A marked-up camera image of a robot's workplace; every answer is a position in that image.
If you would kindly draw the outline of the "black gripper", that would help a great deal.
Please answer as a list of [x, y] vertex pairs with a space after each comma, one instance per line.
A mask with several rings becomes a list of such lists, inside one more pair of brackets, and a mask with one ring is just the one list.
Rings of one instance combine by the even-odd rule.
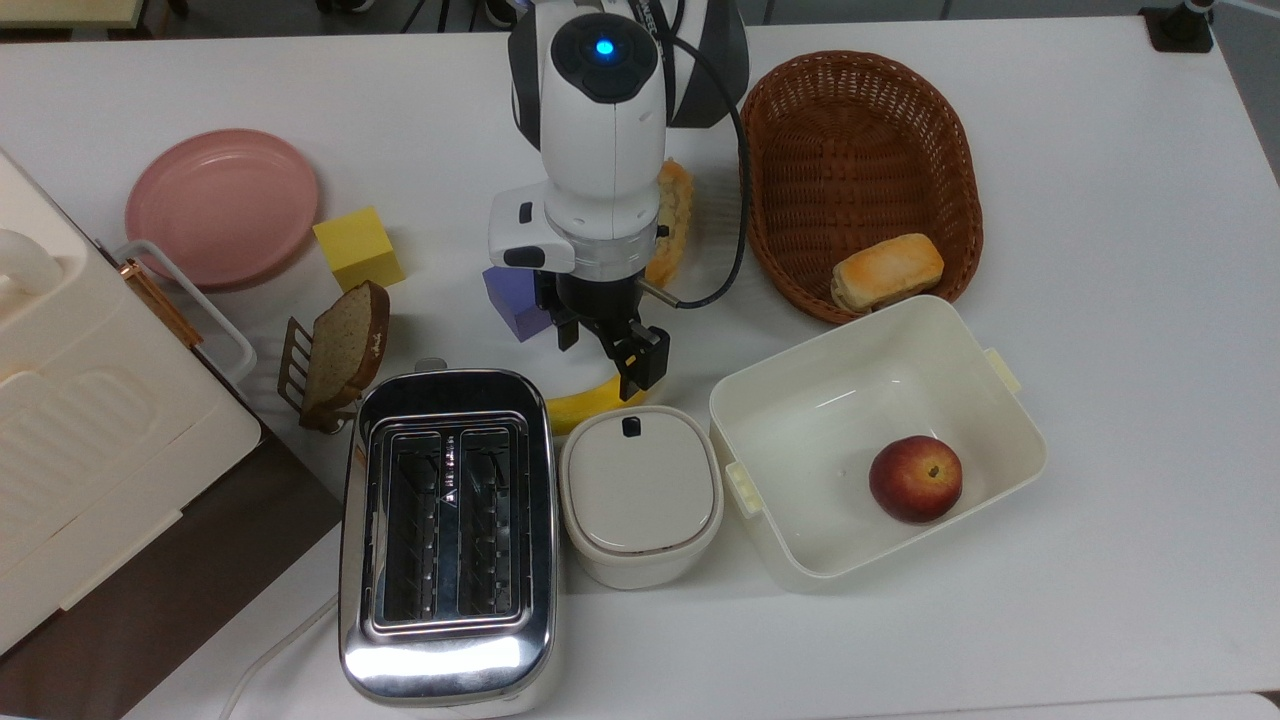
[[582, 328], [593, 333], [620, 373], [620, 400], [630, 401], [666, 377], [669, 333], [640, 320], [641, 272], [617, 281], [544, 270], [532, 277], [535, 302], [556, 325], [558, 350], [572, 348]]

